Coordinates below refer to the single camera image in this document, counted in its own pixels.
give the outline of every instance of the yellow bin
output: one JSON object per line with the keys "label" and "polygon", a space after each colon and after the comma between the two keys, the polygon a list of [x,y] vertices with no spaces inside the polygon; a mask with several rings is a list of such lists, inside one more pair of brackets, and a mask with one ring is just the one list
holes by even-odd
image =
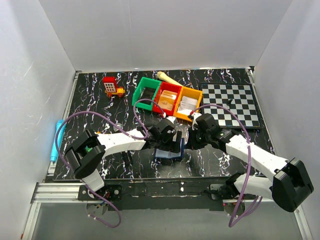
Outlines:
{"label": "yellow bin", "polygon": [[195,89],[183,86],[181,88],[180,95],[176,101],[173,116],[175,116],[179,119],[184,119],[189,122],[192,122],[192,120],[190,118],[188,118],[188,115],[181,114],[181,113],[177,112],[178,108],[180,106],[180,101],[181,101],[182,97],[184,97],[184,96],[186,96],[188,98],[192,98],[192,99],[197,99],[196,107],[198,108],[200,106],[200,103],[202,100],[203,92],[200,90],[195,90]]}

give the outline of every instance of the plastic bin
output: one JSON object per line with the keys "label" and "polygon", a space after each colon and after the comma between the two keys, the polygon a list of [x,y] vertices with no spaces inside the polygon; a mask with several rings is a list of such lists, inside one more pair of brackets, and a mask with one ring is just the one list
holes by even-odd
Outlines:
{"label": "plastic bin", "polygon": [[179,119],[184,119],[184,120],[187,120],[189,122],[192,122],[192,120],[190,118],[188,118],[188,115],[184,115],[184,114],[181,114],[181,113],[177,112],[178,108],[179,108],[179,105],[180,105],[181,98],[184,97],[184,96],[192,98],[192,99],[197,99],[196,107],[198,108],[200,106],[200,103],[201,103],[201,100],[202,100],[203,92],[200,91],[200,90],[195,90],[195,89],[183,86],[181,88],[181,92],[179,94],[179,97],[178,97],[178,99],[176,101],[173,116],[175,116],[175,117],[177,117]]}
{"label": "plastic bin", "polygon": [[[167,116],[173,116],[174,115],[174,112],[175,112],[175,108],[176,108],[176,103],[178,101],[178,98],[179,98],[179,95],[180,95],[180,92],[181,92],[181,86],[178,86],[178,85],[173,85],[171,83],[167,83],[167,82],[162,82],[161,85],[160,85],[160,88],[155,96],[155,99],[154,101],[156,103],[159,102],[159,98],[162,94],[162,92],[164,90],[168,90],[170,92],[174,92],[174,93],[177,93],[176,95],[176,98],[174,100],[174,104],[173,104],[173,107],[172,107],[172,110],[167,110],[167,109],[163,109],[163,111],[166,113]],[[155,112],[155,113],[162,113],[160,108],[157,106],[157,105],[153,105],[152,107],[152,111]]]}
{"label": "plastic bin", "polygon": [[[151,100],[155,100],[155,97],[157,95],[157,92],[159,90],[160,85],[161,85],[161,81],[159,81],[159,80],[155,80],[155,79],[151,79],[151,78],[147,78],[147,77],[142,77],[138,86],[136,87],[136,89],[133,93],[132,106],[135,105],[136,101],[138,101],[140,99],[141,92],[144,88],[155,89],[154,95],[151,99]],[[153,103],[152,102],[150,102],[150,103],[139,102],[139,103],[137,103],[136,107],[152,111]]]}

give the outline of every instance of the cable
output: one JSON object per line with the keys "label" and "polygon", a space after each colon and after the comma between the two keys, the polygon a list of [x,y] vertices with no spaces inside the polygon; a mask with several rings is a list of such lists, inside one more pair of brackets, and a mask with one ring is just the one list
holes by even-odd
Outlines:
{"label": "cable", "polygon": [[246,186],[247,186],[247,183],[248,183],[248,180],[249,180],[249,176],[250,176],[250,170],[251,170],[251,147],[250,147],[250,137],[249,137],[249,134],[245,128],[245,126],[241,123],[241,121],[237,118],[237,116],[231,112],[228,108],[224,107],[224,106],[220,106],[220,105],[217,105],[217,104],[214,104],[214,103],[210,103],[210,104],[205,104],[205,105],[202,105],[200,107],[197,107],[195,110],[191,111],[190,115],[192,115],[195,111],[201,109],[201,108],[204,108],[204,107],[209,107],[209,106],[213,106],[213,107],[217,107],[217,108],[221,108],[225,111],[227,111],[229,114],[231,114],[235,120],[237,120],[237,122],[239,123],[239,125],[241,126],[244,134],[245,134],[245,137],[246,137],[246,142],[248,143],[248,164],[247,164],[247,170],[246,170],[246,176],[245,176],[245,179],[244,179],[244,183],[243,183],[243,186],[242,186],[242,189],[241,189],[241,192],[240,192],[240,195],[239,195],[239,198],[238,200],[236,201],[236,204],[235,204],[235,208],[233,210],[233,213],[231,215],[231,219],[229,221],[229,227],[232,228],[240,219],[242,219],[243,217],[253,213],[257,207],[260,205],[260,202],[262,201],[262,197],[260,198],[260,201],[259,203],[253,208],[254,204],[256,203],[256,201],[258,200],[258,197],[255,198],[255,201],[252,202],[252,204],[249,206],[249,208],[247,209],[247,211],[245,211],[243,214],[241,214],[235,221],[234,221],[234,218],[235,216],[237,215],[237,211],[238,211],[238,208],[240,206],[240,203],[241,203],[241,200],[245,194],[245,189],[246,189]]}
{"label": "cable", "polygon": [[[59,136],[59,133],[62,129],[62,127],[67,123],[69,122],[72,118],[78,116],[78,115],[81,115],[81,114],[93,114],[93,115],[96,115],[104,120],[106,120],[109,124],[111,124],[114,128],[118,129],[120,132],[122,132],[123,134],[125,134],[126,136],[130,137],[130,138],[133,138],[133,139],[138,139],[138,140],[144,140],[148,137],[148,130],[146,128],[146,126],[144,125],[144,123],[139,119],[137,113],[136,113],[136,105],[139,103],[139,102],[142,102],[142,101],[150,101],[152,103],[154,103],[162,112],[162,116],[165,116],[165,112],[164,110],[158,105],[158,103],[156,103],[155,101],[151,100],[151,99],[147,99],[147,98],[143,98],[143,99],[139,99],[138,101],[135,102],[134,106],[133,106],[133,114],[134,114],[134,117],[136,118],[136,120],[138,121],[138,123],[141,125],[141,127],[143,128],[144,132],[145,132],[145,136],[144,137],[139,137],[139,136],[134,136],[134,135],[130,135],[129,133],[127,133],[126,131],[124,131],[122,128],[118,127],[114,122],[112,122],[109,118],[103,116],[102,114],[100,113],[97,113],[97,112],[94,112],[94,111],[79,111],[79,112],[75,112],[73,113],[72,115],[70,115],[66,120],[63,121],[63,123],[60,125],[60,127],[58,128],[58,131],[56,132],[55,134],[55,138],[54,138],[54,143],[55,143],[55,148],[58,152],[58,155],[60,157],[60,159],[63,161],[63,163],[69,168],[71,169],[71,166],[70,164],[64,159],[64,157],[62,156],[62,153],[60,152],[60,149],[59,149],[59,146],[58,146],[58,136]],[[89,214],[92,218],[94,219],[97,219],[98,221],[104,223],[106,226],[110,227],[110,228],[116,228],[120,225],[121,223],[121,213],[120,211],[117,209],[117,207],[115,205],[113,205],[109,200],[105,199],[104,197],[100,196],[99,194],[97,194],[96,192],[94,192],[87,184],[85,185],[86,188],[93,194],[95,195],[97,198],[103,200],[104,202],[108,203],[117,213],[118,213],[118,216],[119,216],[119,222],[116,224],[116,225],[111,225],[110,223],[104,221],[103,219],[95,216],[95,215],[92,215],[92,214]]]}

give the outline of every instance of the metal frame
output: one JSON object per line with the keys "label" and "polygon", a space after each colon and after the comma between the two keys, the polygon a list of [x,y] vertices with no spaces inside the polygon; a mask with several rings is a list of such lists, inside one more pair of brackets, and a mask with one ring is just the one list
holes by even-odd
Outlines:
{"label": "metal frame", "polygon": [[[247,75],[250,79],[250,83],[252,84],[253,92],[255,96],[257,96],[253,73],[249,67],[246,67],[245,71],[247,72]],[[75,73],[72,90],[65,107],[63,119],[65,119],[69,114],[79,73],[81,73],[81,71],[77,71]],[[261,116],[264,119],[261,106],[257,97],[256,97],[256,102],[260,108]],[[56,163],[50,164],[48,169],[48,176],[52,176],[54,174],[55,167],[56,167]],[[41,203],[96,203],[97,201],[79,201],[78,200],[78,193],[81,185],[83,185],[83,183],[38,183],[34,190],[34,194],[31,200],[30,212],[24,228],[24,232],[21,235],[21,239],[22,240],[32,239],[32,236],[36,227],[38,215],[40,212]],[[244,201],[250,203],[253,200],[248,199]],[[223,202],[235,203],[236,200],[223,200]],[[273,202],[273,200],[263,199],[262,202]],[[295,215],[302,238],[305,240],[312,240],[313,238],[312,238],[308,223],[306,221],[304,211],[301,206],[299,206],[296,209],[296,211],[294,211],[294,215]]]}

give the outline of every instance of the marble tabletop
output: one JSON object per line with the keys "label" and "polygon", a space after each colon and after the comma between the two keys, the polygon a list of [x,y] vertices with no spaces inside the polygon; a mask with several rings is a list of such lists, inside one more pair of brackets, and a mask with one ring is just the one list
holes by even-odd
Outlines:
{"label": "marble tabletop", "polygon": [[[199,89],[200,83],[236,83],[249,84],[248,70],[244,68],[231,69],[184,69],[165,70],[168,76],[185,87]],[[125,96],[119,98],[107,97],[102,79],[114,76],[118,87],[125,88]],[[157,78],[157,71],[131,72],[99,72],[80,73],[72,98],[69,116],[79,111],[94,111],[110,118],[115,123],[123,125],[125,131],[139,126],[134,119],[132,96],[142,77]],[[140,119],[145,124],[156,123],[161,117],[147,110],[138,108]],[[251,141],[274,154],[270,137],[261,120],[263,129],[249,129]],[[175,127],[182,130],[182,137],[187,139],[190,123],[178,119]],[[86,129],[101,133],[110,133],[110,125],[103,119],[92,115],[81,115],[71,120],[64,132],[61,150],[72,143]],[[226,177],[236,172],[245,172],[246,164],[210,145],[199,150],[185,150],[182,161],[161,162],[154,158],[154,149],[131,151],[133,164],[124,163],[121,153],[116,153],[102,159],[97,167],[104,179],[139,179],[139,178],[191,178],[191,177]],[[252,174],[259,174],[255,169]],[[58,159],[53,180],[75,180],[72,172]]]}

